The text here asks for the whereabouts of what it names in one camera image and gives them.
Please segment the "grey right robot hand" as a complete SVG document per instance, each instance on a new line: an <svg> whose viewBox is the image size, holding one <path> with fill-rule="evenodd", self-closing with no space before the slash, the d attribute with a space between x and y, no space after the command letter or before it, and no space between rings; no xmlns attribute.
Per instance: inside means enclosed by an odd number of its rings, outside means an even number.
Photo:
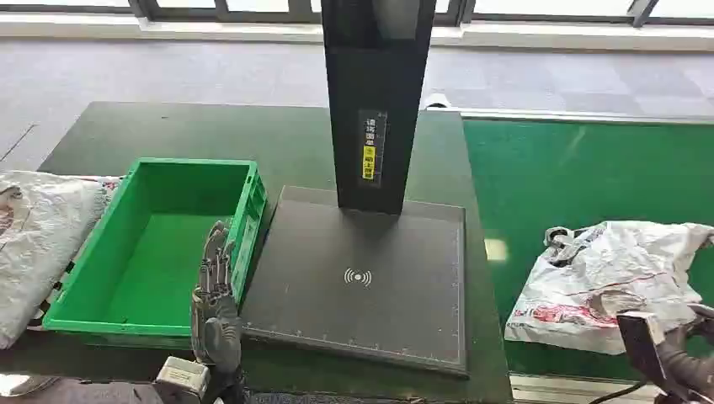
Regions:
<svg viewBox="0 0 714 404"><path fill-rule="evenodd" d="M696 314L694 330L700 335L713 337L713 308L701 303L689 303L688 307Z"/></svg>

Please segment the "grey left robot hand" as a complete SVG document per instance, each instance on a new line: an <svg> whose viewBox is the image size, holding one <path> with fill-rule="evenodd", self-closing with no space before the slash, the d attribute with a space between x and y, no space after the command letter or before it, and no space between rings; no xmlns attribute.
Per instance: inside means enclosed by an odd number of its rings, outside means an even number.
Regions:
<svg viewBox="0 0 714 404"><path fill-rule="evenodd" d="M229 229L217 221L205 240L198 280L191 293L191 343L196 359L219 375L240 367L242 324L232 289Z"/></svg>

